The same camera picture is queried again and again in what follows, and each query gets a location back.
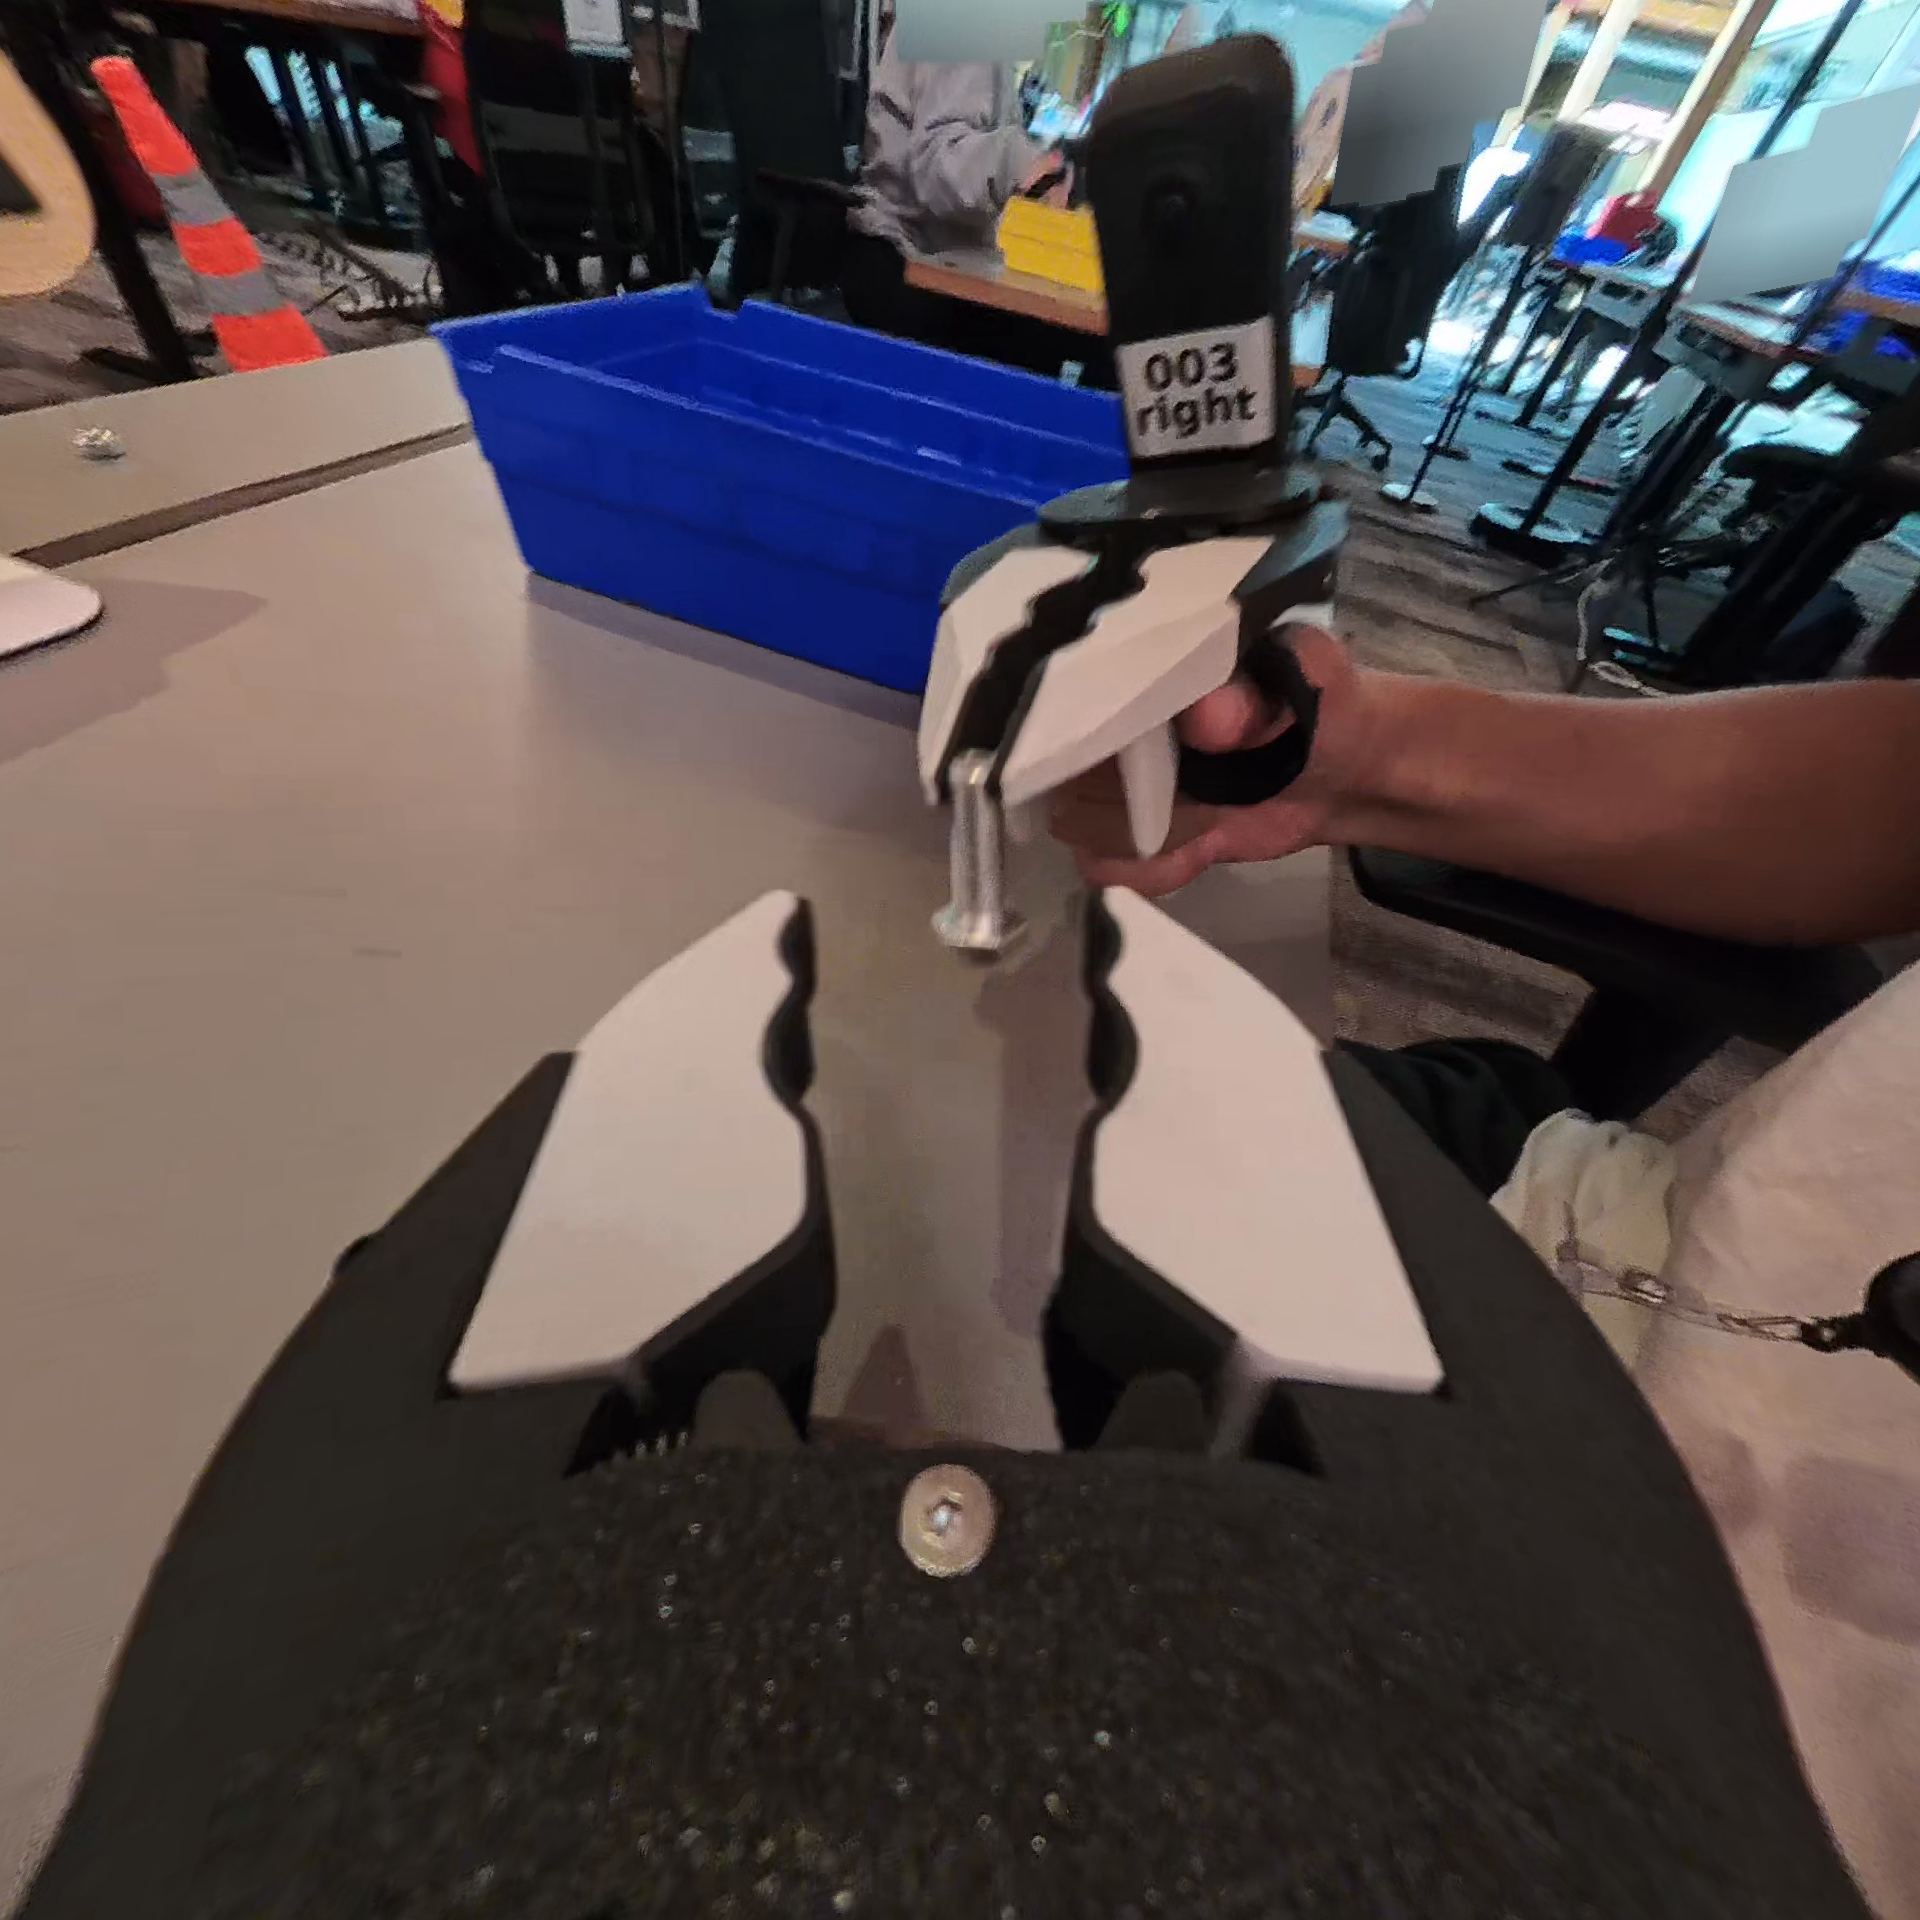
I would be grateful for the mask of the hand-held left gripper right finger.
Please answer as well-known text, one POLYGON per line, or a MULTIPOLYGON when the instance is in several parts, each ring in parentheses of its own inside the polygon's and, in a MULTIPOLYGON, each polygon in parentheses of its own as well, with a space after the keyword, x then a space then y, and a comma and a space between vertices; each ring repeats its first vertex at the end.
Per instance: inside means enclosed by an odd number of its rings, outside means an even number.
POLYGON ((1087 904, 1092 1113, 1049 1328, 1103 1378, 1429 1396, 1445 1381, 1328 1056, 1157 904, 1087 904))

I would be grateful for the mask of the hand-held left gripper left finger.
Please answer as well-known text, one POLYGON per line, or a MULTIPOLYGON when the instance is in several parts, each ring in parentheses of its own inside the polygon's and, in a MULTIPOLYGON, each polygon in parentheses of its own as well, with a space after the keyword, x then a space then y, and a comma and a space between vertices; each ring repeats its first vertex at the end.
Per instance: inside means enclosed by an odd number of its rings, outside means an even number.
POLYGON ((769 892, 660 962, 573 1049, 447 1385, 730 1368, 809 1378, 837 1272, 806 1110, 809 903, 769 892))

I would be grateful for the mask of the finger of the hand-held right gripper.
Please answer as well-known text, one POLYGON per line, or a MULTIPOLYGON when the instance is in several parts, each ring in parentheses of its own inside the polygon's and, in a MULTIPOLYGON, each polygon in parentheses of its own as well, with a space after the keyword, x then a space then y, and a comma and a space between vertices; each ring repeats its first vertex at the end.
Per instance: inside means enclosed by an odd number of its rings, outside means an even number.
POLYGON ((1180 778, 1174 720, 1224 685, 1239 655, 1237 588, 1269 535, 1217 536, 1146 556, 1136 591, 1040 665, 998 757, 998 797, 1018 809, 1117 760, 1133 842, 1164 846, 1180 778))
POLYGON ((1046 657, 1080 639, 1096 593, 1080 544, 984 544, 953 567, 918 709, 921 786, 949 786, 967 752, 988 754, 991 786, 1058 786, 1105 759, 1087 735, 1018 745, 1046 657))

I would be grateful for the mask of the silver metal bolt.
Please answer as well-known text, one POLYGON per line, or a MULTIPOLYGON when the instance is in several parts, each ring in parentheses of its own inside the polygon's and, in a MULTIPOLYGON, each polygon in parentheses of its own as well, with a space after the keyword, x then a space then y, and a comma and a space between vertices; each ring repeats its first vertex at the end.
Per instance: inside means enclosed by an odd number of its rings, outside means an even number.
POLYGON ((929 916, 940 944, 974 964, 1009 956, 1026 921, 1009 881, 1009 829, 998 791, 1001 749, 950 757, 941 800, 949 821, 946 900, 929 916))

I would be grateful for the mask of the person's right forearm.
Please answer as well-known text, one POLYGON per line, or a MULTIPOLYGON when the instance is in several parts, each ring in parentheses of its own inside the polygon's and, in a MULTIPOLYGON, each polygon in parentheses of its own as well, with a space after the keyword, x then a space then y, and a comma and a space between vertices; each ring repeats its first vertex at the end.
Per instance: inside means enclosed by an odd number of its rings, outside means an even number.
POLYGON ((1334 846, 1519 879, 1740 944, 1918 927, 1918 685, 1653 700, 1367 681, 1334 846))

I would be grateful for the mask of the person's right hand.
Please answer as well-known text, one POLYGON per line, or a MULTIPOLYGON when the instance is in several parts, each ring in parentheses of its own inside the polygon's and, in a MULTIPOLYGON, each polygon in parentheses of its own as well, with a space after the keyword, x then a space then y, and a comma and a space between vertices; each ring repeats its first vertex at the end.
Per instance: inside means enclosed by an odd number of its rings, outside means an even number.
POLYGON ((1341 637, 1298 623, 1281 634, 1318 694, 1308 768, 1254 807, 1177 800, 1161 853, 1141 855, 1117 766, 1100 762, 1056 788, 1046 804, 1046 828, 1086 885, 1166 898, 1214 869, 1270 862, 1328 840, 1337 786, 1365 730, 1369 687, 1341 637))

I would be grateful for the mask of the yellow plastic bin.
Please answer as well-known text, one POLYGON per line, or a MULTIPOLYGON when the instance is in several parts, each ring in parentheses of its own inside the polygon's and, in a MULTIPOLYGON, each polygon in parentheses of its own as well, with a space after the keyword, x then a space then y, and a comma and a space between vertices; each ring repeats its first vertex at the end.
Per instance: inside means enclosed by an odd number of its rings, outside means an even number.
POLYGON ((997 248, 1001 268, 1009 273, 1042 281, 1089 301, 1105 296, 1089 205, 1009 199, 998 214, 997 248))

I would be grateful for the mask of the person's dark trousers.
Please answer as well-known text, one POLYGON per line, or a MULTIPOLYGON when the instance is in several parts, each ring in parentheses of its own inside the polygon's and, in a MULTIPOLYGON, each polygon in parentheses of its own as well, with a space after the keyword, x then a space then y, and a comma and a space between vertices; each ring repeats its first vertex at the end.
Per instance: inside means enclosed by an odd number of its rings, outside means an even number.
POLYGON ((1575 1108, 1565 1077, 1511 1039, 1406 1046, 1341 1039, 1334 1046, 1376 1078, 1482 1197, 1506 1184, 1544 1120, 1575 1108))

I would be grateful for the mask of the black office chair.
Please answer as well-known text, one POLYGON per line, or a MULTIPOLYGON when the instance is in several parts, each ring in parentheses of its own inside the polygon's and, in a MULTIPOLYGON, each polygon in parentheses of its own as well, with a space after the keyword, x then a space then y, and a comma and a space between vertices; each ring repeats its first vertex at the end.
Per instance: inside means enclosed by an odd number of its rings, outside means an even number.
POLYGON ((1433 188, 1408 199, 1367 207, 1357 242, 1337 270, 1328 322, 1325 393, 1303 444, 1312 454, 1325 428, 1348 417, 1374 469, 1390 465, 1392 444, 1351 400, 1351 384, 1365 376, 1408 376, 1424 356, 1436 306, 1474 240, 1461 240, 1458 205, 1466 167, 1440 172, 1433 188))
POLYGON ((1861 946, 1756 946, 1657 927, 1452 862, 1348 853, 1359 895, 1584 981, 1589 997, 1551 1053, 1575 1104, 1633 1120, 1720 1046, 1792 1053, 1882 985, 1861 946))

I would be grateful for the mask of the wooden table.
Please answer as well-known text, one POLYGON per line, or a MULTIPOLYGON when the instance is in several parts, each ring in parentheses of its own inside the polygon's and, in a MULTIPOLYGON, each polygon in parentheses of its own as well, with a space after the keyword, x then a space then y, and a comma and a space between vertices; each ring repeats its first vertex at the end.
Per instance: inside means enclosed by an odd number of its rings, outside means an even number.
POLYGON ((910 254, 903 264, 903 281, 936 296, 1056 329, 1095 337, 1109 332, 1109 306, 1100 289, 1089 292, 1056 278, 1016 272, 994 250, 910 254))

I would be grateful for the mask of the blue plastic bin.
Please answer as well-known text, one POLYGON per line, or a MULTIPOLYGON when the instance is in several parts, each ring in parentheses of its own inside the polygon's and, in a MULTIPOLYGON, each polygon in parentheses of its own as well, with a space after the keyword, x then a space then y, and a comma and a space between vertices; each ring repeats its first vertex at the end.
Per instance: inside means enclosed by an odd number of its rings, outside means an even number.
POLYGON ((529 572, 910 696, 953 567, 1126 471, 1105 390, 698 284, 433 337, 529 572))

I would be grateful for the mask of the person's white shirt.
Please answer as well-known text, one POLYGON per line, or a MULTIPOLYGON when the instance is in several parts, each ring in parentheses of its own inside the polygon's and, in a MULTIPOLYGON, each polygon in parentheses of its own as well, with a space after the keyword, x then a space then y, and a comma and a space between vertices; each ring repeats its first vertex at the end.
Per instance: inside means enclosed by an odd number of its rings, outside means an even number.
POLYGON ((1918 1400, 1722 1317, 1856 1311, 1918 1248, 1918 974, 1677 1144, 1562 1110, 1494 1209, 1581 1297, 1713 1512, 1813 1790, 1879 1916, 1918 1902, 1918 1400))

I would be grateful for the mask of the white rounded object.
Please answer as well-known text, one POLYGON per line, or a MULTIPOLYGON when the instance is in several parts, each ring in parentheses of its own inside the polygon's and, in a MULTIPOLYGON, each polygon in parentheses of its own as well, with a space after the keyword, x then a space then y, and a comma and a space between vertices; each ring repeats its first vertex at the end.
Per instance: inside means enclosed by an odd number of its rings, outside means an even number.
POLYGON ((2 660, 73 639, 104 613, 104 601, 92 585, 12 556, 2 558, 0 601, 2 660))

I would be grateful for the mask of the orange traffic cone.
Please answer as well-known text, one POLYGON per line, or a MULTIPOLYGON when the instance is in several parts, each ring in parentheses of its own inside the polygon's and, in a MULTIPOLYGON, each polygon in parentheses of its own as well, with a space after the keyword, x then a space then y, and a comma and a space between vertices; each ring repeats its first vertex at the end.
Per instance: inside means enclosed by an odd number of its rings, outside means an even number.
POLYGON ((253 236, 233 216, 134 62, 125 55, 100 55, 92 60, 89 72, 128 150, 159 196, 176 248, 199 281, 212 341, 229 370, 245 374, 327 359, 325 342, 280 294, 253 236))

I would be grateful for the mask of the beige curved board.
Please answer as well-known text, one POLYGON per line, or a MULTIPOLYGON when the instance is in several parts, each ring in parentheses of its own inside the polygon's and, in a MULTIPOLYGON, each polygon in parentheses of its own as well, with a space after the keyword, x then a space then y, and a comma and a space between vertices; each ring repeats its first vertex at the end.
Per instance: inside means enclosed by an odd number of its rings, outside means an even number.
POLYGON ((89 263, 89 184, 63 132, 2 55, 2 298, 48 296, 89 263))

